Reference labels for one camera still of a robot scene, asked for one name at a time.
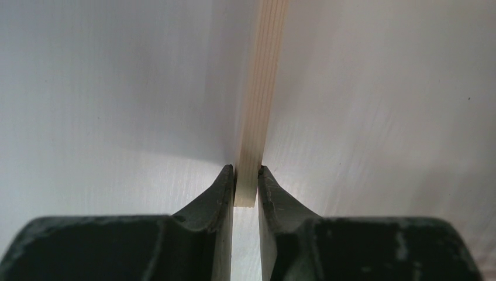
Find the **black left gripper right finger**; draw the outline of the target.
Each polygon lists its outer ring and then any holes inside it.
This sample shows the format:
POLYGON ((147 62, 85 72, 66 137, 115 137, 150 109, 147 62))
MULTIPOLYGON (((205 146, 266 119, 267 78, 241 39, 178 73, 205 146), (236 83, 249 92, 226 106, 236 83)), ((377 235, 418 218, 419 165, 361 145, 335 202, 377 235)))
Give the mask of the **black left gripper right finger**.
POLYGON ((258 174, 264 280, 482 280, 464 240, 432 217, 322 217, 258 174))

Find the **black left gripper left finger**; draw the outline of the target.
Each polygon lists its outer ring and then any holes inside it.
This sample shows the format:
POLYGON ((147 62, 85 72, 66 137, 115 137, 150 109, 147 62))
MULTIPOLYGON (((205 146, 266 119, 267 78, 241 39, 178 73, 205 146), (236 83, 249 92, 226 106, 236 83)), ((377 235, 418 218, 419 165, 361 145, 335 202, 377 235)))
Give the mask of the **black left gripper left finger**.
POLYGON ((40 217, 14 237, 2 280, 229 280, 234 172, 174 214, 40 217))

